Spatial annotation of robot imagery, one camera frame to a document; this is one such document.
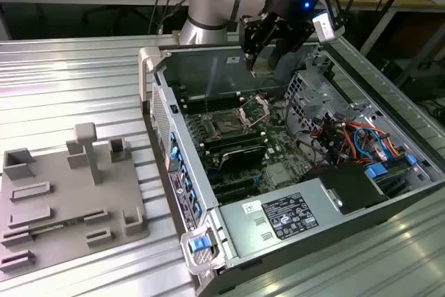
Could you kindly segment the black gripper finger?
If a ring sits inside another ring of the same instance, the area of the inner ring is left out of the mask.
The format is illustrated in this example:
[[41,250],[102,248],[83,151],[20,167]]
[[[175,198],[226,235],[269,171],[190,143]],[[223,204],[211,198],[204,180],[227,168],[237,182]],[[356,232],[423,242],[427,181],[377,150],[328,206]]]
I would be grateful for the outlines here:
[[270,67],[277,67],[289,52],[297,52],[312,34],[311,22],[282,23],[275,34],[275,48],[270,55]]
[[246,66],[252,70],[263,48],[275,34],[274,15],[244,15],[241,18],[241,49],[245,54]]

